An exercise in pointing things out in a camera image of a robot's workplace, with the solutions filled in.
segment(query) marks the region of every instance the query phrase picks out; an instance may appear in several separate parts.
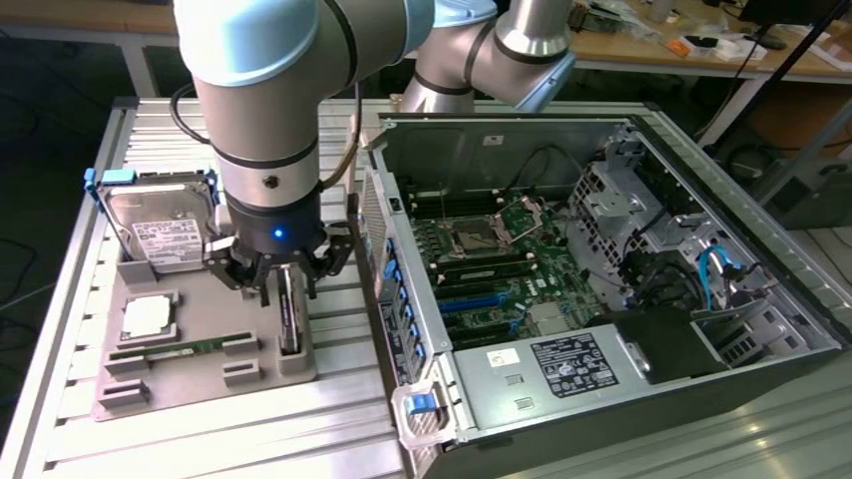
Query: green circuit board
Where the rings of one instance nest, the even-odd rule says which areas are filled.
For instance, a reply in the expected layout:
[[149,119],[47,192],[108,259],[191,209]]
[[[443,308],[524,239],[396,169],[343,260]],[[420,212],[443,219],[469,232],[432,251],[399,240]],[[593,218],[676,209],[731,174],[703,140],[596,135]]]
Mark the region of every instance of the green circuit board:
[[604,311],[552,213],[527,197],[505,204],[497,215],[412,220],[455,349],[580,329]]

